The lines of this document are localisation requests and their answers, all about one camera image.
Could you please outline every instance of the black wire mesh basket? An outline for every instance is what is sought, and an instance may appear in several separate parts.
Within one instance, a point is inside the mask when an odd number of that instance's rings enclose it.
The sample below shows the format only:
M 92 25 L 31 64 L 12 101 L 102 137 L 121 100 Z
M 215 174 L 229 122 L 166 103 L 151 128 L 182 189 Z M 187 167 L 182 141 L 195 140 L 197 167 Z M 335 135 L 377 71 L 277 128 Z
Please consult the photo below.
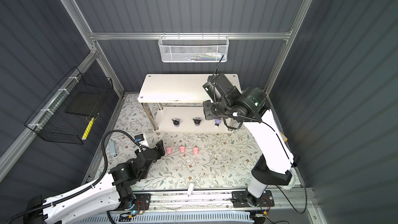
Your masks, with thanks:
M 83 144 L 110 90 L 110 78 L 79 73 L 64 89 L 58 89 L 58 96 L 39 111 L 40 117 L 31 115 L 25 126 L 44 141 Z

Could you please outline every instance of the black mounting plate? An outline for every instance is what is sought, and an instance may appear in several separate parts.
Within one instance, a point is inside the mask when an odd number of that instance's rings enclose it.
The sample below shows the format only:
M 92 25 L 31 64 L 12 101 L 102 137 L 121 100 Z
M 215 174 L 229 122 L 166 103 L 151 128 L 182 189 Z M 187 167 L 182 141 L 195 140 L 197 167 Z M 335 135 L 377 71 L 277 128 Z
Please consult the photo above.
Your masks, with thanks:
M 134 195 L 136 198 L 135 201 L 138 200 L 140 202 L 143 202 L 145 205 L 145 210 L 148 210 L 151 194 L 134 194 Z M 122 210 L 128 209 L 129 207 L 130 207 L 130 202 L 127 202 L 127 201 L 122 202 L 122 204 L 120 204 L 120 206 L 117 209 L 115 209 L 114 211 L 122 211 Z M 143 207 L 142 203 L 140 203 L 140 211 L 143 209 L 144 209 L 144 207 Z M 138 210 L 138 205 L 136 204 L 132 210 Z
M 232 191 L 232 199 L 238 200 L 237 202 L 234 202 L 234 208 L 251 207 L 246 200 L 245 191 Z M 266 190 L 261 196 L 260 207 L 266 208 L 266 207 L 274 207 L 274 206 L 275 206 L 275 202 L 273 201 L 272 193 L 270 190 Z

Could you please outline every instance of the white shelf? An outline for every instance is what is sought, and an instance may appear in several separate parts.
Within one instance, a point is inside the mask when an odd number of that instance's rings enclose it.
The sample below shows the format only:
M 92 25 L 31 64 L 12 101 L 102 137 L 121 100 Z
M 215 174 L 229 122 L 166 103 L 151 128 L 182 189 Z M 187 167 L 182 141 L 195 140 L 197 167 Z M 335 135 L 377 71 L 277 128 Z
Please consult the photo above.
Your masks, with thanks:
M 203 84 L 211 74 L 147 74 L 142 84 L 140 103 L 202 103 L 210 99 Z M 240 90 L 237 74 L 225 74 Z
M 179 127 L 174 126 L 173 118 L 179 119 Z M 193 118 L 202 119 L 200 126 L 194 125 Z M 224 123 L 215 127 L 214 120 L 205 120 L 203 107 L 163 107 L 163 110 L 158 110 L 156 114 L 156 123 L 159 127 L 156 132 L 231 133 Z

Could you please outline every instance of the aluminum frame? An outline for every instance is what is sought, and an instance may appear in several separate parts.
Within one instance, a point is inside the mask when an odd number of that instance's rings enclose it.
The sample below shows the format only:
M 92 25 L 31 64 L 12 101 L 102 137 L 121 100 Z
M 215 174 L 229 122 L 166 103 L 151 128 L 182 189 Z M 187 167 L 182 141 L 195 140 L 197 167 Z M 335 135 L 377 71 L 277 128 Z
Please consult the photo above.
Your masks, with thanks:
M 61 85 L 60 89 L 67 87 L 67 85 L 69 85 L 69 83 L 74 80 L 72 77 L 76 77 L 80 72 L 86 72 L 91 64 L 96 60 L 97 56 L 98 53 L 96 50 L 91 51 L 82 61 L 82 63 L 77 67 L 77 69 L 73 71 L 70 77 L 67 78 L 66 81 Z M 61 92 L 61 90 L 57 90 L 57 92 L 49 99 L 46 105 L 44 105 L 43 109 L 48 108 L 57 99 Z M 38 114 L 33 118 L 30 124 L 37 123 L 43 115 L 44 111 L 38 112 Z M 35 132 L 26 127 L 11 144 L 11 146 L 3 153 L 3 155 L 0 157 L 0 182 L 11 170 L 17 160 L 22 156 L 24 151 L 27 149 L 27 147 L 31 144 L 36 136 L 37 134 Z
M 237 187 L 229 189 L 197 189 L 191 196 L 187 195 L 186 190 L 175 191 L 135 191 L 137 194 L 151 194 L 151 204 L 148 211 L 150 212 L 168 212 L 174 211 L 218 211 L 231 210 L 233 204 L 231 202 L 231 192 L 244 191 L 246 188 Z M 317 208 L 318 202 L 311 187 L 307 187 L 308 207 Z M 275 186 L 267 188 L 272 192 L 275 202 L 273 209 L 291 209 L 291 205 Z M 284 190 L 284 193 L 291 203 L 297 208 L 305 206 L 304 188 L 294 187 L 291 190 Z M 235 210 L 250 211 L 261 210 L 260 207 L 235 208 Z
M 275 33 L 101 33 L 89 34 L 92 40 L 159 40 L 167 39 L 220 39 L 229 40 L 287 40 L 290 32 Z
M 102 71 L 105 73 L 105 76 L 110 77 L 112 79 L 113 88 L 117 93 L 117 95 L 119 96 L 119 98 L 121 98 L 124 94 L 123 86 L 120 83 L 119 79 L 117 78 L 117 75 L 113 71 L 99 43 L 94 42 L 90 38 L 90 33 L 92 33 L 91 28 L 88 25 L 86 19 L 84 18 L 83 13 L 78 7 L 76 1 L 75 0 L 60 0 L 60 1 L 63 4 L 69 16 L 72 18 L 73 23 L 76 25 L 87 46 L 90 49 L 95 48 L 100 53 L 101 57 L 97 59 L 97 62 L 101 66 Z
M 308 12 L 308 9 L 310 8 L 311 3 L 312 3 L 312 0 L 303 0 L 301 2 L 300 8 L 298 9 L 296 18 L 293 21 L 293 25 L 291 27 L 290 38 L 282 46 L 281 52 L 279 53 L 279 56 L 275 62 L 275 65 L 274 65 L 274 68 L 272 69 L 271 75 L 268 78 L 266 86 L 264 87 L 264 90 L 266 91 L 267 95 L 269 95 L 272 87 L 275 84 L 275 81 L 279 75 L 279 72 L 281 71 L 282 65 L 285 62 L 287 55 L 289 54 L 290 48 L 292 47 L 292 44 L 295 41 L 297 33 L 300 30 L 301 24 L 304 21 L 304 18 Z

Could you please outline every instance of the metal wire basket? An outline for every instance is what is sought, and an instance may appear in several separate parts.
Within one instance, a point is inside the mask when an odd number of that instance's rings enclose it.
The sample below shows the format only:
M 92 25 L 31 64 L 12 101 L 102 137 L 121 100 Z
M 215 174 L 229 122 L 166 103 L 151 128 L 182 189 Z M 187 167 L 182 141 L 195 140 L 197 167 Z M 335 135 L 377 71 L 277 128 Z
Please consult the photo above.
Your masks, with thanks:
M 83 144 L 112 89 L 108 77 L 79 73 L 59 89 L 61 93 L 47 109 L 40 110 L 42 117 L 36 123 L 31 115 L 25 126 L 44 141 Z
M 162 62 L 227 61 L 229 39 L 167 39 L 159 38 Z

